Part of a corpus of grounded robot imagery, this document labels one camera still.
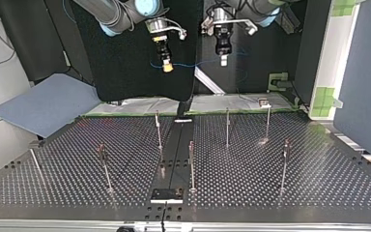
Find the metal bracket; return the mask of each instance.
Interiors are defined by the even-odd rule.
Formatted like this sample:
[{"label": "metal bracket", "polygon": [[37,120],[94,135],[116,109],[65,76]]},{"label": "metal bracket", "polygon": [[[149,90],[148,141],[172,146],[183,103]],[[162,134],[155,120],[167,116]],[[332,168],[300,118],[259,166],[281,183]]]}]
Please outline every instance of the metal bracket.
[{"label": "metal bracket", "polygon": [[176,189],[153,189],[152,204],[183,204],[184,190],[182,188]]}]

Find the black backdrop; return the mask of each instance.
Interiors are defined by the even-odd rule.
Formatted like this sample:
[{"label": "black backdrop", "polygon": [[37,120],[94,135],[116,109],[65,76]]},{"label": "black backdrop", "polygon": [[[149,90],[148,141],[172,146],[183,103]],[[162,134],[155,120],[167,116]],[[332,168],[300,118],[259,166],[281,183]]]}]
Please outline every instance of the black backdrop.
[{"label": "black backdrop", "polygon": [[[177,33],[170,35],[173,62],[195,64],[203,1],[163,0],[163,3],[164,7],[171,9],[167,17],[176,20],[187,30],[184,42],[180,41]],[[194,68],[175,66],[171,73],[153,68],[151,63],[160,66],[161,62],[145,23],[137,24],[133,32],[127,31],[109,38],[92,15],[73,2],[71,7],[102,101],[139,96],[164,96],[177,101],[190,98]]]}]

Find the black cable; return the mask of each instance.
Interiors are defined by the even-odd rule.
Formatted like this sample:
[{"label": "black cable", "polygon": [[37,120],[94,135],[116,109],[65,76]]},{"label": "black cable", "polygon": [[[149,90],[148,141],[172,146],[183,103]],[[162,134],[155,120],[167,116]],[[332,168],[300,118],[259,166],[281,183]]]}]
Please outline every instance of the black cable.
[{"label": "black cable", "polygon": [[82,82],[94,86],[95,80],[93,80],[92,82],[90,82],[90,81],[87,80],[87,79],[83,76],[83,74],[82,74],[79,70],[77,70],[74,66],[69,66],[69,69],[68,69],[65,73],[69,72],[70,70],[75,71],[75,72],[80,76],[80,80],[81,80]]},{"label": "black cable", "polygon": [[246,100],[246,101],[249,101],[249,102],[252,102],[252,103],[258,103],[258,101],[254,101],[254,100],[251,100],[251,99],[245,99],[245,98],[243,98],[243,96],[241,96],[240,89],[238,87],[236,87],[236,89],[237,89],[238,97],[240,99]]},{"label": "black cable", "polygon": [[303,106],[305,106],[306,110],[309,112],[309,108],[308,108],[308,106],[306,106],[305,101],[303,101],[303,99],[300,97],[300,94],[298,93],[297,88],[295,87],[294,81],[293,80],[290,80],[290,81],[291,81],[292,87],[293,87],[293,89],[294,89],[297,97],[300,99],[300,101],[302,102]]},{"label": "black cable", "polygon": [[12,55],[8,59],[5,59],[3,61],[0,61],[0,65],[2,65],[4,63],[7,63],[8,61],[12,60],[12,58],[14,58],[14,55],[15,55],[15,52],[13,51],[12,52]]}]

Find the metal rod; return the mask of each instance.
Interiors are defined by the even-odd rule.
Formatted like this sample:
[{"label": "metal rod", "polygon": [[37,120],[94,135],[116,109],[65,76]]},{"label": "metal rod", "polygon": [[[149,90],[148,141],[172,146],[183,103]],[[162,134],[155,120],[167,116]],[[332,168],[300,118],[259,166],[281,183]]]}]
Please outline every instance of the metal rod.
[{"label": "metal rod", "polygon": [[285,191],[284,185],[285,185],[285,176],[286,176],[287,164],[288,164],[289,158],[291,156],[291,143],[290,143],[289,139],[285,139],[283,156],[284,156],[284,169],[283,169],[283,172],[282,172],[282,182],[281,182],[281,192],[280,192],[281,195]]},{"label": "metal rod", "polygon": [[156,113],[156,127],[157,127],[157,134],[158,134],[158,147],[161,150],[162,149],[162,144],[161,144],[161,132],[160,132],[160,123],[159,123],[158,111]]},{"label": "metal rod", "polygon": [[227,108],[227,148],[230,146],[230,110]]},{"label": "metal rod", "polygon": [[109,176],[109,173],[108,173],[107,165],[106,165],[106,164],[104,164],[104,171],[105,171],[105,173],[106,173],[107,183],[108,183],[108,185],[109,185],[109,191],[110,191],[110,192],[113,192],[114,189],[113,189],[113,187],[111,186],[110,176]]},{"label": "metal rod", "polygon": [[107,169],[108,156],[106,154],[106,145],[104,143],[101,143],[99,145],[98,152],[99,152],[99,161],[100,161],[100,164],[104,168],[104,174],[106,175],[106,179],[107,179],[107,184],[108,184],[108,190],[107,191],[113,192],[114,189],[111,186],[110,174],[109,174],[108,169]]},{"label": "metal rod", "polygon": [[194,142],[189,142],[189,164],[191,167],[191,191],[196,191],[195,182],[194,182]]},{"label": "metal rod", "polygon": [[284,191],[285,191],[284,185],[285,185],[286,170],[287,170],[287,160],[284,159],[284,170],[282,172],[282,182],[281,182],[281,192],[280,192],[280,195],[282,195],[284,193]]},{"label": "metal rod", "polygon": [[39,164],[38,159],[36,158],[35,151],[33,150],[33,148],[30,148],[29,151],[32,154],[33,161],[35,162],[35,165],[38,167],[39,171],[41,171],[41,165]]},{"label": "metal rod", "polygon": [[270,133],[270,119],[271,119],[271,108],[269,107],[268,108],[268,115],[267,115],[267,131],[266,131],[266,135],[265,135],[265,138],[266,138],[267,141],[268,141],[269,133]]}]

